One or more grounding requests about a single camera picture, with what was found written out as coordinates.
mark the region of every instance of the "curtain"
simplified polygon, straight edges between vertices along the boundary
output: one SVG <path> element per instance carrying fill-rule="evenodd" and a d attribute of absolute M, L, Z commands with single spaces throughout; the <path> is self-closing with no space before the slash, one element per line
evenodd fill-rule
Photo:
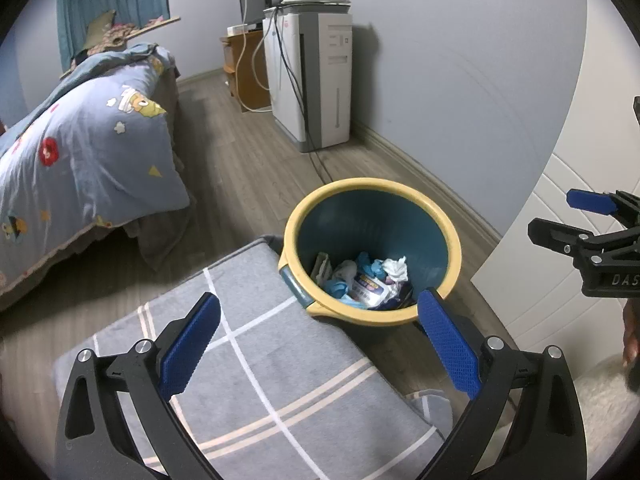
<path fill-rule="evenodd" d="M 134 23 L 143 27 L 152 18 L 169 15 L 168 0 L 57 0 L 58 43 L 64 70 L 84 45 L 86 29 L 92 20 L 115 10 L 114 23 Z"/>

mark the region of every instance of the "blue bedspread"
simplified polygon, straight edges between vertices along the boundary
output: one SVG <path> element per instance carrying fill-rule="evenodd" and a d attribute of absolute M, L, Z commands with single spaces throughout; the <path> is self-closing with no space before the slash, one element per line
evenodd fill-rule
<path fill-rule="evenodd" d="M 146 98 L 173 66 L 144 43 L 91 56 L 0 137 L 0 294 L 94 226 L 189 205 Z"/>

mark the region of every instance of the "floor plank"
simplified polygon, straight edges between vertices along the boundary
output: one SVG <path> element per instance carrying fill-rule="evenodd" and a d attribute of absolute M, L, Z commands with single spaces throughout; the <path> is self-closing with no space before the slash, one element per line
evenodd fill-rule
<path fill-rule="evenodd" d="M 180 88 L 175 151 L 197 205 L 183 240 L 159 272 L 142 261 L 136 241 L 117 230 L 55 266 L 37 289 L 0 314 L 2 410 L 46 470 L 52 467 L 59 410 L 50 380 L 56 357 L 205 264 L 261 234 L 280 234 L 300 199 L 321 186 L 310 156 L 295 150 L 270 114 L 242 114 L 234 104 L 222 75 Z M 431 193 L 355 139 L 322 150 L 319 157 L 334 179 L 377 176 Z M 446 212 L 456 223 L 455 211 Z M 508 337 L 469 281 L 492 247 L 460 225 L 463 272 L 450 302 L 457 312 L 473 316 L 485 335 Z M 460 416 L 466 395 L 453 389 L 429 341 L 415 326 L 344 329 L 401 394 L 444 389 Z"/>

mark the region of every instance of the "black cable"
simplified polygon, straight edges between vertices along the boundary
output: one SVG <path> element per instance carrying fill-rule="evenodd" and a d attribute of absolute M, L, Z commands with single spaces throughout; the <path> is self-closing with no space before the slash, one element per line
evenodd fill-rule
<path fill-rule="evenodd" d="M 282 62 L 284 63 L 284 67 L 287 70 L 287 75 L 289 76 L 289 81 L 291 83 L 292 89 L 293 89 L 293 93 L 296 97 L 296 101 L 298 102 L 298 106 L 300 107 L 300 111 L 302 112 L 302 118 L 304 121 L 304 125 L 305 125 L 305 133 L 306 133 L 306 138 L 309 140 L 309 143 L 311 144 L 311 152 L 309 152 L 309 160 L 311 161 L 311 165 L 314 167 L 314 170 L 316 172 L 316 174 L 318 175 L 318 177 L 320 178 L 320 180 L 322 181 L 323 184 L 327 184 L 327 182 L 324 180 L 324 177 L 322 176 L 321 171 L 318 170 L 318 168 L 316 167 L 312 154 L 315 153 L 316 157 L 318 158 L 318 161 L 320 162 L 320 165 L 322 166 L 322 168 L 324 169 L 324 171 L 326 172 L 326 174 L 328 175 L 329 179 L 331 180 L 331 182 L 334 181 L 334 178 L 332 177 L 331 173 L 329 172 L 329 170 L 326 168 L 324 162 L 322 161 L 322 158 L 320 157 L 319 153 L 317 152 L 317 149 L 314 145 L 313 139 L 311 138 L 311 135 L 308 132 L 307 129 L 307 114 L 306 114 L 306 109 L 305 109 L 305 105 L 303 104 L 303 93 L 302 93 L 302 89 L 300 88 L 300 83 L 298 82 L 298 78 L 296 78 L 296 75 L 294 74 L 293 70 L 291 69 L 291 67 L 289 66 L 289 63 L 287 62 L 287 58 L 284 55 L 284 48 L 282 46 L 282 37 L 280 36 L 280 31 L 278 30 L 278 11 L 282 8 L 282 1 L 283 0 L 279 0 L 278 3 L 276 4 L 275 8 L 273 9 L 273 27 L 276 31 L 276 37 L 278 38 L 278 46 L 280 48 L 280 57 L 282 58 Z"/>

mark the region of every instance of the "red flower print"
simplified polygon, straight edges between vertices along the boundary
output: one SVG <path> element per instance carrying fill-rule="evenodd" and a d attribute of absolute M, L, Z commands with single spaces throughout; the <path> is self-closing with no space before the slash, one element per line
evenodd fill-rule
<path fill-rule="evenodd" d="M 40 144 L 38 156 L 44 166 L 52 166 L 58 160 L 58 144 L 53 137 L 46 137 Z"/>

